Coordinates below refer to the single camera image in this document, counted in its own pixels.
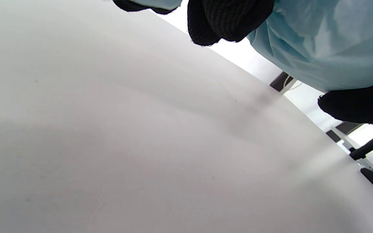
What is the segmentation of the person's right hand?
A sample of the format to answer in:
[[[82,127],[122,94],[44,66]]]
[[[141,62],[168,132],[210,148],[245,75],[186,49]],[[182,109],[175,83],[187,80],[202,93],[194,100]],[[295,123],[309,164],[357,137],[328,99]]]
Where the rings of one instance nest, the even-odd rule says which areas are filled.
[[[373,124],[373,86],[330,91],[318,98],[320,109],[340,121]]]

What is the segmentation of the person's left hand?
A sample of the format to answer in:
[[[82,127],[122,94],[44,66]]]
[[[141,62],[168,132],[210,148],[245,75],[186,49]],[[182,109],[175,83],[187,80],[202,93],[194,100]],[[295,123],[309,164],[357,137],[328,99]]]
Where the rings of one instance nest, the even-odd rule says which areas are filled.
[[[189,0],[188,34],[194,44],[242,41],[271,15],[274,0]]]

